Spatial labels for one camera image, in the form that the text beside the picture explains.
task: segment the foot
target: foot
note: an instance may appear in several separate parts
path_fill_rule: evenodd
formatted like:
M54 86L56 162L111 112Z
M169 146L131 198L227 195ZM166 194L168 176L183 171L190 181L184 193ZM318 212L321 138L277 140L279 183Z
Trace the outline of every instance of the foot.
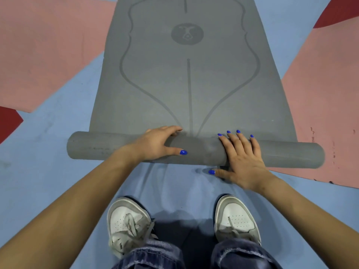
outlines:
M219 242L241 238L261 244L261 236L253 216L243 202L233 195L225 195L218 200L214 233Z
M138 203L127 197L117 199L107 214L109 246L112 253L122 258L132 249L143 246L147 239L157 239L152 233L154 221Z

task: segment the gray yoga mat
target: gray yoga mat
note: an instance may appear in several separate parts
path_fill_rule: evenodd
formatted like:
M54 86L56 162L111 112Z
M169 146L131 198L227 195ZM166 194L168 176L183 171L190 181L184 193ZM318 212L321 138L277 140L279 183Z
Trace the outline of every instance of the gray yoga mat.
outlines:
M179 125L186 157L225 165L217 133L260 141L268 167L317 168L324 152L298 143L254 0L119 0L108 32L89 132L71 158L103 160L148 128Z

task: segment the denim pants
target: denim pants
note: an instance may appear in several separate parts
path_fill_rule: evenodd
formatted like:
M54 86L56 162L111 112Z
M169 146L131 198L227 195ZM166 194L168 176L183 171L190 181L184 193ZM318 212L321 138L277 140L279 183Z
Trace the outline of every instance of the denim pants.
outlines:
M133 249L112 269L185 269L182 251L173 244L149 240ZM282 269L260 245L244 239L218 243L211 257L212 269Z

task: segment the leg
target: leg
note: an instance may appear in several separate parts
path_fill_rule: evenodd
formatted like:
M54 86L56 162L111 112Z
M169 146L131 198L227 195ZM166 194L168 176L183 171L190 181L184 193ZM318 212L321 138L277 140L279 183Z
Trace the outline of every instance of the leg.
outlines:
M153 227L148 212L132 199L122 197L111 205L107 215L109 246L120 259L113 269L185 268L181 250L159 241Z
M236 197L219 199L214 231L219 243L211 257L211 268L282 269L261 247L258 226L247 207Z

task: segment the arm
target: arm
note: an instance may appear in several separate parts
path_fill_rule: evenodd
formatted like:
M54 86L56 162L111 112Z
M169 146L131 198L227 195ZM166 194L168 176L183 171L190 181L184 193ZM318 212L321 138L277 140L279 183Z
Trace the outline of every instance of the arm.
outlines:
M218 177L265 197L303 236L331 269L359 268L359 233L303 197L269 172L257 140L237 133L221 136L232 172L215 170Z
M0 268L69 268L132 170L144 160L181 153L165 147L179 126L147 130L115 151L44 209L0 249Z

